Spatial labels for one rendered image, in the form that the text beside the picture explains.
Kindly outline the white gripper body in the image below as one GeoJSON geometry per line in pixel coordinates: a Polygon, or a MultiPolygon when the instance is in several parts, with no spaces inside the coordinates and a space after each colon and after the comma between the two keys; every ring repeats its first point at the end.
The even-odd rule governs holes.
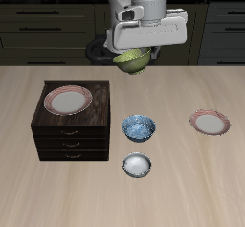
{"type": "Polygon", "coordinates": [[[113,46],[117,50],[183,44],[187,40],[188,14],[182,9],[167,10],[158,26],[142,26],[139,20],[116,25],[113,46]]]}

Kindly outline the green bowl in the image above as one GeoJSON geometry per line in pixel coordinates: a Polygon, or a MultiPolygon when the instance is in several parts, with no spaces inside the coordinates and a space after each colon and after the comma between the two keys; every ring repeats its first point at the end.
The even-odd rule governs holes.
{"type": "Polygon", "coordinates": [[[126,51],[113,59],[113,62],[130,75],[142,73],[150,61],[151,48],[135,48],[126,51]]]}

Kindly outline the blue patterned bowl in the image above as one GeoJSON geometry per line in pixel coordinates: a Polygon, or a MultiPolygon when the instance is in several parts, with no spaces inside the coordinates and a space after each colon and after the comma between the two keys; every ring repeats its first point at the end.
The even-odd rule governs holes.
{"type": "Polygon", "coordinates": [[[148,140],[155,131],[155,122],[144,115],[132,115],[122,122],[122,132],[133,142],[144,142],[148,140]]]}

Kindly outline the small white bowl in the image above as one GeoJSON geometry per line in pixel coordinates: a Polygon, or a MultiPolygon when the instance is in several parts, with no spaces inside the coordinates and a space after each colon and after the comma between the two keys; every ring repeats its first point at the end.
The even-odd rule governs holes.
{"type": "Polygon", "coordinates": [[[126,155],[122,161],[124,172],[133,178],[142,178],[151,171],[151,160],[140,152],[132,152],[126,155]]]}

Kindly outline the red rimmed white plate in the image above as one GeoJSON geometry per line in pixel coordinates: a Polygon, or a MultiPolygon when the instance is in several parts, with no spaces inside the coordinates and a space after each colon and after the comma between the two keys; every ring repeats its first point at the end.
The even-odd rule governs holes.
{"type": "Polygon", "coordinates": [[[189,118],[190,125],[208,136],[222,136],[231,128],[231,122],[224,114],[212,109],[200,109],[189,118]]]}
{"type": "Polygon", "coordinates": [[[44,107],[59,116],[75,115],[85,110],[93,100],[91,92],[82,86],[66,85],[46,95],[44,107]]]}

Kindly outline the dark kitchen cupboards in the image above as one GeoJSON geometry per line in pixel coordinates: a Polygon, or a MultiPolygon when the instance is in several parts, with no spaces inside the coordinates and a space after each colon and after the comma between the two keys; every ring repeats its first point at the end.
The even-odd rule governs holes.
{"type": "MultiPolygon", "coordinates": [[[[166,0],[188,14],[187,41],[158,65],[245,65],[245,4],[166,0]]],[[[0,65],[93,65],[86,46],[111,27],[108,0],[0,0],[0,65]]]]}

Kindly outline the dark wooden drawer cabinet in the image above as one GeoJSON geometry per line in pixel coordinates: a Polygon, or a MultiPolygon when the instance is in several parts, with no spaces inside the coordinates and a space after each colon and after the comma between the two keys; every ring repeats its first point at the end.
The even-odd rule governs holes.
{"type": "Polygon", "coordinates": [[[109,81],[45,81],[31,122],[40,161],[108,161],[110,140],[109,81]],[[58,116],[44,107],[46,96],[66,85],[92,93],[92,103],[75,115],[58,116]]]}

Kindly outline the flat black base plate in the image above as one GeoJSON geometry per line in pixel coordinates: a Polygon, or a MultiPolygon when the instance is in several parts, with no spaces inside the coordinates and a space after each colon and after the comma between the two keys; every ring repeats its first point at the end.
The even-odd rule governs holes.
{"type": "MultiPolygon", "coordinates": [[[[120,54],[113,53],[107,48],[103,47],[106,39],[107,34],[98,34],[96,38],[86,46],[86,57],[95,66],[117,66],[113,62],[113,59],[120,54]]],[[[153,65],[155,60],[156,59],[152,59],[150,56],[150,61],[148,64],[153,65]]]]}

